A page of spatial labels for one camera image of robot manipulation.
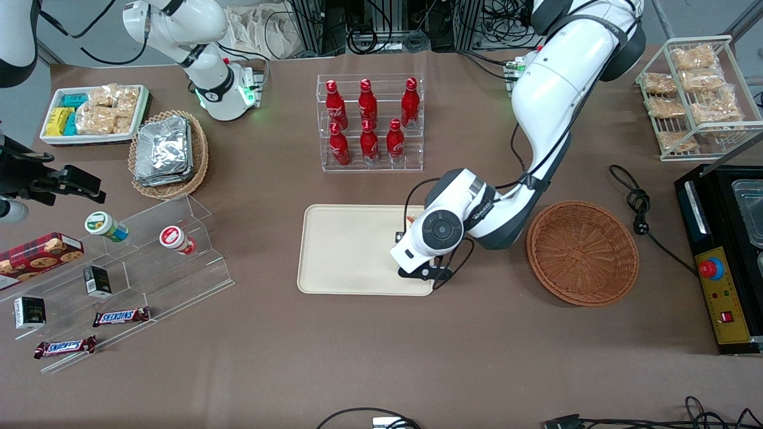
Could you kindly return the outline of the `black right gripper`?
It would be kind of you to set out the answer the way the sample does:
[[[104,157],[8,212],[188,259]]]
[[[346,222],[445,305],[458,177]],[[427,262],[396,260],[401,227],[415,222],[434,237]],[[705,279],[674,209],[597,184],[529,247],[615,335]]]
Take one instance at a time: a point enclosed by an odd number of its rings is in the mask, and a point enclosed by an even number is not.
[[[55,160],[52,154],[37,153],[1,136],[1,196],[37,201],[44,206],[55,204],[55,195],[45,189],[33,190],[33,182],[49,179],[54,169],[46,164]],[[64,166],[59,171],[57,193],[87,198],[94,203],[106,203],[107,194],[101,190],[101,179],[76,166]]]

